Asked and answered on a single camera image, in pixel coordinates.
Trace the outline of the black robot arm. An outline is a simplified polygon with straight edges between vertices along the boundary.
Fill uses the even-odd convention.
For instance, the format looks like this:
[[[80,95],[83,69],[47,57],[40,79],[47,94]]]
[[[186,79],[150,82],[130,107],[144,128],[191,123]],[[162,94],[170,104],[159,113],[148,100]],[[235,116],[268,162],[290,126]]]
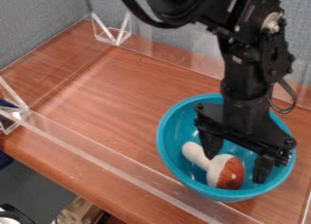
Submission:
[[[200,23],[218,36],[224,61],[222,104],[195,105],[195,124],[207,158],[230,140],[258,154],[252,181],[264,183],[275,166],[286,165],[296,140],[272,121],[270,111],[291,112],[272,103],[274,86],[295,95],[284,76],[295,56],[286,40],[287,21],[279,0],[122,0],[148,25],[179,28]]]

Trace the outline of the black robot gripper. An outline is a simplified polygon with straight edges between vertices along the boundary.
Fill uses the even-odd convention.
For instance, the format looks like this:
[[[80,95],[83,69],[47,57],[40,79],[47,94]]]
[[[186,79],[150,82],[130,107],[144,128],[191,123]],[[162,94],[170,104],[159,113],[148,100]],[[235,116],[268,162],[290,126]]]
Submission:
[[[252,182],[263,184],[274,166],[287,166],[296,140],[272,119],[264,101],[234,102],[222,99],[195,103],[195,125],[204,155],[214,159],[228,140],[255,152]]]

